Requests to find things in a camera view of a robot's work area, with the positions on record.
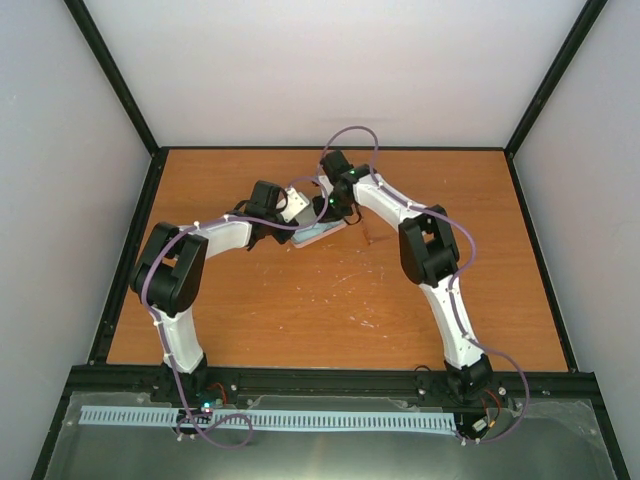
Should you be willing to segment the light blue cleaning cloth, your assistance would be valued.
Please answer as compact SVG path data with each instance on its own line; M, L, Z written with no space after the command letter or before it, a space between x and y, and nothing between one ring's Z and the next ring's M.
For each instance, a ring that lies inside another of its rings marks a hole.
M336 224L322 223L314 226L297 230L291 237L291 242L294 245L303 245L307 243L313 243L320 238L326 236L331 230L336 227Z

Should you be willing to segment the pink glasses case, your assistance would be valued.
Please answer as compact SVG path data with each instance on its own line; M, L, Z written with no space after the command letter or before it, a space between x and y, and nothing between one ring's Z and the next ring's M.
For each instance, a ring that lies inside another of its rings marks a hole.
M301 213L299 213L294 220L299 225L310 224L317 215L315 214L313 204L310 203ZM296 248L303 248L315 241L318 241L326 236L333 234L347 226L344 220L332 221L325 223L317 223L313 226L309 226L304 229L296 230L290 238L291 244Z

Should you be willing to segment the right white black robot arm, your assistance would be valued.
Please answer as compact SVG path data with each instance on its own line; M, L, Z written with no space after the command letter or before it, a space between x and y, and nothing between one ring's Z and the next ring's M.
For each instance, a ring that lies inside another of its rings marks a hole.
M345 217L364 207L397 232L402 270L425 295L443 341L450 395L459 403L475 400L493 369L462 300L457 225L441 206L413 202L371 166L354 166L340 151L324 154L320 169L320 183L329 189L329 213Z

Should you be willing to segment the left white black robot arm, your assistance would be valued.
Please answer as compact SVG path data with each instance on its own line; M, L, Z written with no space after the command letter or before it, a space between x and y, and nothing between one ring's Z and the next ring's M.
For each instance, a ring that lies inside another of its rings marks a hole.
M152 316L163 349L163 363L176 373L172 388L186 402L208 390L207 359L200 346L193 304L205 262L234 249L252 249L267 237L288 241L299 226L295 217L309 201L293 187L266 181L222 217L190 226L156 224L134 267L130 288Z

